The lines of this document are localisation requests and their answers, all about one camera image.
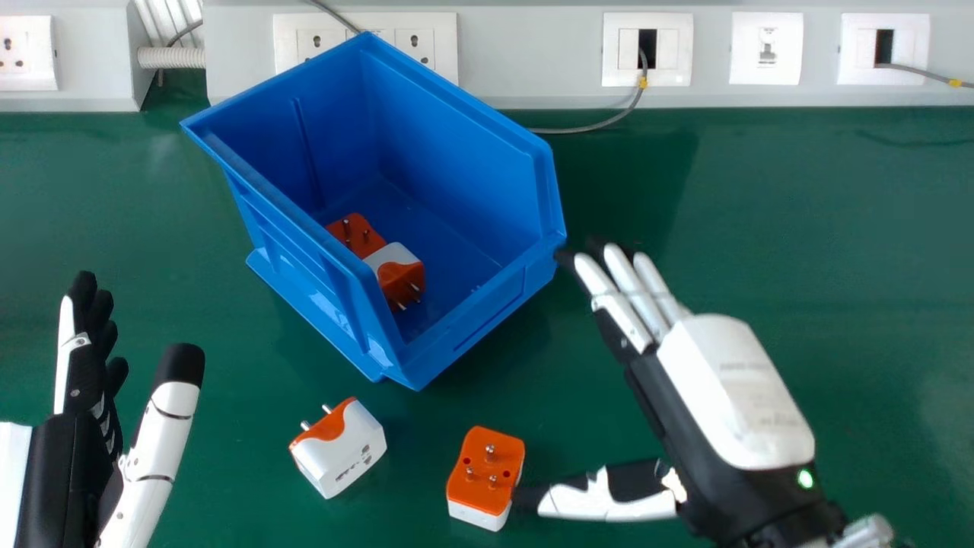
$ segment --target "white adapter body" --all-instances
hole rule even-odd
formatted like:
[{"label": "white adapter body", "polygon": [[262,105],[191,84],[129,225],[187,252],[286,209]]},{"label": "white adapter body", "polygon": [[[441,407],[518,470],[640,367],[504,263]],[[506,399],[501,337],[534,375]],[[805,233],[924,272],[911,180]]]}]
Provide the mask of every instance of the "white adapter body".
[{"label": "white adapter body", "polygon": [[291,442],[291,456],[301,473],[321,496],[331,498],[345,490],[386,453],[386,434],[379,421],[356,398],[304,428]]}]

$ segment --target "green indicator light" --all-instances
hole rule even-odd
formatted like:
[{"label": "green indicator light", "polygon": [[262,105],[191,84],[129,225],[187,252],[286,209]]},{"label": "green indicator light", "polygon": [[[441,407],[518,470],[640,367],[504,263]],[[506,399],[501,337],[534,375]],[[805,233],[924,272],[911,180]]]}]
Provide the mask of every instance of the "green indicator light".
[{"label": "green indicator light", "polygon": [[811,489],[815,487],[815,479],[811,477],[811,472],[809,472],[806,468],[803,468],[798,473],[798,485],[801,486],[802,489]]}]

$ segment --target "white flexible hose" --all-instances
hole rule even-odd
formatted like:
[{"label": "white flexible hose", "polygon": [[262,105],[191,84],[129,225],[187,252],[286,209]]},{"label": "white flexible hose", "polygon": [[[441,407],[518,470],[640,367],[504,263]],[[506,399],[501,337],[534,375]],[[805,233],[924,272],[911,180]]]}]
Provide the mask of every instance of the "white flexible hose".
[{"label": "white flexible hose", "polygon": [[142,68],[206,68],[202,48],[139,48],[138,65]]}]

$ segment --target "adapter in blue bin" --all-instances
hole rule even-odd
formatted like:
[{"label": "adapter in blue bin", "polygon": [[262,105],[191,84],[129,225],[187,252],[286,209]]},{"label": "adapter in blue bin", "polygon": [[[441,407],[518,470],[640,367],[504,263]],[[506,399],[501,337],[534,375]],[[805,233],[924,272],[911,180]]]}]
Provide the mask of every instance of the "adapter in blue bin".
[{"label": "adapter in blue bin", "polygon": [[[182,125],[226,174],[247,264],[373,381],[422,389],[554,276],[547,143],[370,33]],[[419,302],[390,307],[326,229],[349,215],[422,261]]]}]

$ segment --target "orange and white adapter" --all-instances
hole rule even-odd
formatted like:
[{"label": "orange and white adapter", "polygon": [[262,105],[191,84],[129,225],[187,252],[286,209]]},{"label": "orange and white adapter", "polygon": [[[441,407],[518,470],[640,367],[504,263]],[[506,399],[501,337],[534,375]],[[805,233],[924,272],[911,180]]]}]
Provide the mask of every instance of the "orange and white adapter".
[{"label": "orange and white adapter", "polygon": [[510,514],[514,488],[524,470],[524,442],[483,426],[467,432],[446,481],[450,517],[494,532]]},{"label": "orange and white adapter", "polygon": [[342,492],[386,452],[386,434],[379,421],[355,398],[334,410],[321,406],[325,416],[304,429],[289,447],[305,478],[325,498]]},{"label": "orange and white adapter", "polygon": [[426,268],[409,249],[399,242],[387,243],[360,214],[346,215],[325,228],[369,265],[393,312],[420,302],[426,292]]}]

